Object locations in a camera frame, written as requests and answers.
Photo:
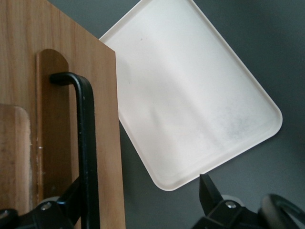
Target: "screw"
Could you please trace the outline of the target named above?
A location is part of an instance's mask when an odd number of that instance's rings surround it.
[[[225,203],[228,208],[236,208],[236,204],[233,201],[228,201]]]
[[[52,206],[52,204],[50,202],[42,205],[42,207],[40,208],[42,211],[48,210],[50,207]]]
[[[4,212],[2,212],[2,213],[0,214],[0,219],[3,219],[3,218],[5,218],[5,217],[7,217],[9,214],[10,214],[9,211],[5,210]]]

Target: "black metal rod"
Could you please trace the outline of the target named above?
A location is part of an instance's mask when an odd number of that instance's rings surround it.
[[[81,228],[99,229],[100,211],[93,91],[89,81],[73,73],[56,73],[50,82],[73,84],[77,101],[79,173],[81,188]]]

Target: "wooden panel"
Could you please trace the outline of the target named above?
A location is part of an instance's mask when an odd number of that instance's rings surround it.
[[[21,107],[0,104],[0,206],[30,210],[30,120]]]
[[[23,107],[31,121],[31,172],[37,174],[35,55],[59,51],[69,71],[86,77],[95,99],[101,228],[125,228],[115,53],[45,0],[0,1],[0,103]],[[70,110],[76,110],[75,96]],[[71,119],[72,167],[77,162],[76,114]],[[37,204],[37,176],[32,179]]]
[[[61,196],[72,181],[69,88],[49,80],[69,65],[59,52],[45,49],[36,66],[38,194],[44,199]]]

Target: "gray surface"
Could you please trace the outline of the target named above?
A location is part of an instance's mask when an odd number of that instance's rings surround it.
[[[97,38],[138,0],[49,0]],[[257,211],[267,193],[305,209],[305,1],[196,0],[279,106],[278,134],[209,174],[222,194]],[[187,229],[203,214],[198,179],[158,189],[121,128],[127,229]]]

